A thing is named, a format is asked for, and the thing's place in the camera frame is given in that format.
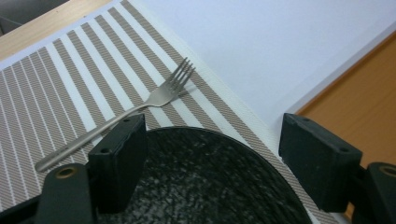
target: white table surface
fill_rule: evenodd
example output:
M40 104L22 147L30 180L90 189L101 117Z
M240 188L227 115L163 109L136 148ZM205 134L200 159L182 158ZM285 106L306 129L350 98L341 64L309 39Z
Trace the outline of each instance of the white table surface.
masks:
M156 1L144 4L277 134L396 30L396 1Z

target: fork handle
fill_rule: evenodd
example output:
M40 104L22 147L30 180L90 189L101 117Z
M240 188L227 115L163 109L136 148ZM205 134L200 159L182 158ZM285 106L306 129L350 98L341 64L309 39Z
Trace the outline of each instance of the fork handle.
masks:
M90 130L89 132L84 133L82 136L78 137L76 140L68 143L67 145L59 148L56 151L51 152L49 155L47 155L46 157L44 157L35 164L35 170L38 172L46 171L51 166L55 165L59 161L68 157L69 155L77 151L79 148L83 147L85 144L90 142L94 137L104 132L106 129L113 126L114 124L118 123L121 119L128 117L128 115L146 106L147 106L146 104L142 104L136 107L132 107L126 110L125 112L123 112L122 114L119 114L116 117L106 121L101 126L97 126L96 128Z

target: screw hole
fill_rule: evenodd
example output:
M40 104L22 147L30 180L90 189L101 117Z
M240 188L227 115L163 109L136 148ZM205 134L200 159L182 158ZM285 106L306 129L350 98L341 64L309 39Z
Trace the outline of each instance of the screw hole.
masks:
M100 150L100 152L103 153L103 154L107 154L107 153L110 153L111 150L105 147L105 148L102 148L102 149Z
M65 167L62 170L58 171L56 173L56 178L58 179L66 179L72 175L74 175L77 172L77 168L73 166Z
M386 175L396 177L396 168L394 167L383 165L379 167L379 170Z
M342 152L349 152L349 149L347 149L347 148L345 148L345 147L341 147L341 148L340 148L340 151L342 151Z

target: metal fork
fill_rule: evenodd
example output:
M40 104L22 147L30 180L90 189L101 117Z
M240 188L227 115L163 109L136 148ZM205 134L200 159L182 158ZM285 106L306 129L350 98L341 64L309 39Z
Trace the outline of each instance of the metal fork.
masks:
M83 134L73 142L68 143L64 147L51 152L42 160L35 164L35 169L38 172L44 172L51 166L55 165L59 161L63 160L73 152L77 151L79 148L83 147L85 144L90 142L94 137L110 128L114 124L118 123L121 119L128 117L130 114L137 110L145 108L147 106L163 106L171 102L178 94L183 90L184 85L187 80L192 75L195 68L192 68L192 63L185 58L183 62L177 67L177 69L172 73L172 75L165 80L165 82L155 89L148 97L147 101L142 105L130 108L123 112L122 114L106 121L101 126L98 126L91 131Z

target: striped placemat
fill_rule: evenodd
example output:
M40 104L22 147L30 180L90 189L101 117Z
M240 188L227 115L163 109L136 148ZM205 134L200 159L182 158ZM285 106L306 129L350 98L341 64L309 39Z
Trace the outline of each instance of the striped placemat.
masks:
M148 129L200 127L239 140L288 180L315 222L334 223L276 156L265 124L141 3L126 0L1 70L0 211L40 193L46 174L35 171L37 161L141 104L185 57L195 74L174 102L143 111ZM60 164L85 163L100 139Z

